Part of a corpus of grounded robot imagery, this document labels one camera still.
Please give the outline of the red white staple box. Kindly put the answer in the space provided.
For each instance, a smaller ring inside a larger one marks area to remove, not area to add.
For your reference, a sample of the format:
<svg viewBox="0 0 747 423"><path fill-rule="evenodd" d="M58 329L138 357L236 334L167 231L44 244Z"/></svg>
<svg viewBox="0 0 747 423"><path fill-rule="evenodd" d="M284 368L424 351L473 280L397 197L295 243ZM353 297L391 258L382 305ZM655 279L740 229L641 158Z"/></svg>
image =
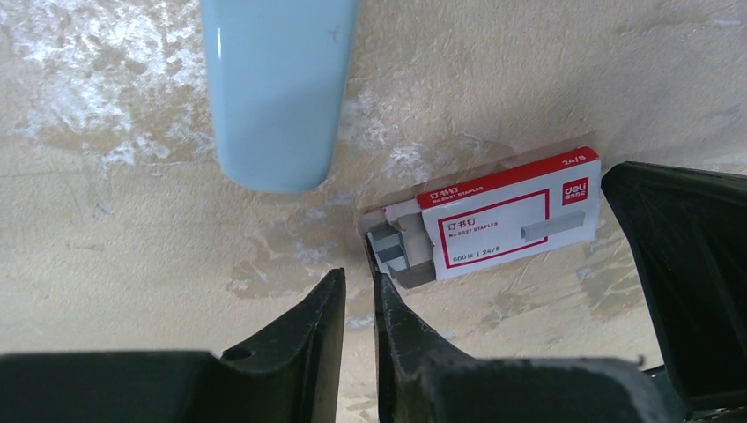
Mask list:
<svg viewBox="0 0 747 423"><path fill-rule="evenodd" d="M368 261L380 273L366 233L383 223L403 237L409 268L391 279L404 288L590 241L601 173L600 156L583 146L376 208L359 222Z"/></svg>

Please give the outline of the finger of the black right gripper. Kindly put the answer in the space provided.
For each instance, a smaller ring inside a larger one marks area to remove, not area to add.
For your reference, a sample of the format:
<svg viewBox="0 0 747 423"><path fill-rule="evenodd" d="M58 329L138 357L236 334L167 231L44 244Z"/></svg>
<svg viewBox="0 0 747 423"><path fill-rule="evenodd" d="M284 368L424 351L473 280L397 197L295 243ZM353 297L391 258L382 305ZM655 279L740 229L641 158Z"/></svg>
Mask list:
<svg viewBox="0 0 747 423"><path fill-rule="evenodd" d="M674 390L693 410L745 406L745 177L627 161L601 187Z"/></svg>

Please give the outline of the grey staple strip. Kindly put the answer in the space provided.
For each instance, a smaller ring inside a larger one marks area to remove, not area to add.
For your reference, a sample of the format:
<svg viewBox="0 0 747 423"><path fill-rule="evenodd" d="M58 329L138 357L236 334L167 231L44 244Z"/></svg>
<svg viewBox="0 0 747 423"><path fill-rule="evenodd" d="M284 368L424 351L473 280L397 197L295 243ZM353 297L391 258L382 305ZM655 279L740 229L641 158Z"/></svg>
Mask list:
<svg viewBox="0 0 747 423"><path fill-rule="evenodd" d="M366 233L366 238L380 273L396 278L399 271L409 268L402 234L389 223L374 227Z"/></svg>

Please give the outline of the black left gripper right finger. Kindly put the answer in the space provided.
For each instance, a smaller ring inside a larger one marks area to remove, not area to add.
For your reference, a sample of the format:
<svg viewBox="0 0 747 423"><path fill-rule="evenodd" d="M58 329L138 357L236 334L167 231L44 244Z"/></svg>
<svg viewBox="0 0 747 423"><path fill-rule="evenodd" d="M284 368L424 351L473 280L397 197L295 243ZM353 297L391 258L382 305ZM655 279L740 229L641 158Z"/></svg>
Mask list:
<svg viewBox="0 0 747 423"><path fill-rule="evenodd" d="M612 358L479 359L373 278L381 422L668 422L651 378Z"/></svg>

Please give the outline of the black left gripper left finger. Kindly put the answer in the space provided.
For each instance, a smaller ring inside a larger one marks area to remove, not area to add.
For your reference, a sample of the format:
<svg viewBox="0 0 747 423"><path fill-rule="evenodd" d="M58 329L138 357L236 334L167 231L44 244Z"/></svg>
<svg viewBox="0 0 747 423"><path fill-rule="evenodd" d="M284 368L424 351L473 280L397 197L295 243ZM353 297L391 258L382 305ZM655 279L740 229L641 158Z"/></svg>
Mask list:
<svg viewBox="0 0 747 423"><path fill-rule="evenodd" d="M4 422L332 422L345 275L221 356L201 351L14 353L1 358Z"/></svg>

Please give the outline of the light blue stapler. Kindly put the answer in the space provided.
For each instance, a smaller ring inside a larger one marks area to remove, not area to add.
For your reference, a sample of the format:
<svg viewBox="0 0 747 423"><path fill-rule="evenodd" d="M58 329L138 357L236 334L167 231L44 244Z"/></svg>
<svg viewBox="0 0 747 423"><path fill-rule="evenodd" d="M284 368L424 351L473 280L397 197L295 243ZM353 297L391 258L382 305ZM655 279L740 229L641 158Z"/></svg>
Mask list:
<svg viewBox="0 0 747 423"><path fill-rule="evenodd" d="M270 193L325 180L358 9L340 0L201 2L217 160L228 178Z"/></svg>

